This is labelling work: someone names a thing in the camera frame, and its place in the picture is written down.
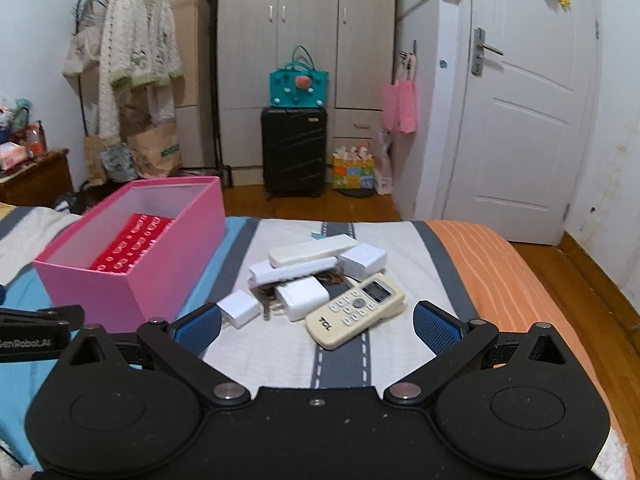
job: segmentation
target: clothes rack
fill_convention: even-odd
[[[76,10],[74,12],[74,15],[76,17],[76,34],[80,31],[80,8],[82,6],[82,1],[83,0],[78,0],[78,2],[76,3]],[[212,13],[213,10],[217,9],[217,6],[213,6],[212,5]],[[212,15],[211,17],[211,21],[212,21],[212,30],[210,31],[210,35],[209,37],[212,38],[212,41],[215,41],[216,39],[216,34],[217,34],[217,27],[214,26],[214,20],[217,17],[214,17]],[[212,88],[212,101],[214,98],[214,89],[217,88],[217,82],[213,79],[211,81],[211,88]],[[82,95],[82,79],[81,76],[78,76],[78,97],[80,99],[80,111],[82,113],[82,127],[84,128],[84,136],[88,137],[89,136],[89,130],[86,126],[86,115],[84,113],[84,97]],[[213,115],[214,115],[214,131],[212,132],[213,137],[214,137],[214,167],[210,168],[208,166],[204,166],[202,168],[197,168],[199,170],[215,170],[216,173],[218,174],[218,176],[222,176],[223,174],[223,169],[226,169],[227,173],[228,173],[228,184],[229,187],[233,187],[233,183],[232,183],[232,177],[231,177],[231,168],[228,166],[224,166],[223,165],[223,161],[222,161],[222,146],[220,143],[220,128],[219,128],[219,122],[217,121],[217,118],[219,117],[217,111],[217,103],[213,103],[212,102],[212,110],[213,110]]]

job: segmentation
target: white wall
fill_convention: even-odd
[[[398,14],[420,0],[399,0]],[[454,80],[458,60],[460,0],[428,0],[398,25],[399,50],[418,40],[416,94],[418,131],[396,135],[394,145],[394,200],[405,219],[426,219],[434,205],[447,142]]]
[[[600,99],[565,229],[640,312],[640,0],[600,5]]]
[[[71,177],[86,179],[78,96],[62,75],[77,0],[0,0],[0,94],[33,103],[51,148],[69,148]]]

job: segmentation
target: screw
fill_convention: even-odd
[[[389,388],[389,393],[396,399],[415,399],[422,393],[422,388],[413,383],[396,383]]]
[[[213,394],[219,399],[234,400],[239,399],[244,394],[244,386],[238,383],[220,383],[213,388]]]

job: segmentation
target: orange blanket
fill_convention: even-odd
[[[537,321],[547,321],[556,327],[596,385],[609,408],[611,425],[622,439],[620,425],[577,333],[511,244],[488,227],[477,224],[448,220],[426,223],[449,253],[483,319],[504,332],[527,332]],[[626,471],[629,479],[634,478],[628,453]]]

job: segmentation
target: remote control display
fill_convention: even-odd
[[[379,282],[371,282],[369,285],[364,286],[362,288],[364,293],[369,296],[376,303],[382,303],[389,296],[391,296],[391,292],[386,290]]]

